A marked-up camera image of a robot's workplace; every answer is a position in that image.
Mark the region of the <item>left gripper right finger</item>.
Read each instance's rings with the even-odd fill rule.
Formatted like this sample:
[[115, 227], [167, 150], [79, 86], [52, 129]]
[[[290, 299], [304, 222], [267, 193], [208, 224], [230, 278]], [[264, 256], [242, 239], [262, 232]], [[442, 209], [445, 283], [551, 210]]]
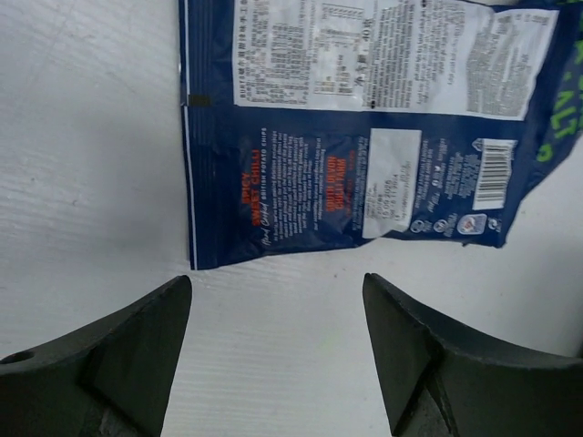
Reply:
[[377, 274], [363, 280], [393, 436], [579, 436], [582, 360], [500, 340]]

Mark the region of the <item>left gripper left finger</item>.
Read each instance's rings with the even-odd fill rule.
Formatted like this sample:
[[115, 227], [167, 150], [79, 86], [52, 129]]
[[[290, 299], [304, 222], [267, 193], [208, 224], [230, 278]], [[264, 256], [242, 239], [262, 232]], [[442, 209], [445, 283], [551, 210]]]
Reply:
[[177, 276], [127, 307], [1, 360], [4, 436], [159, 436], [189, 320]]

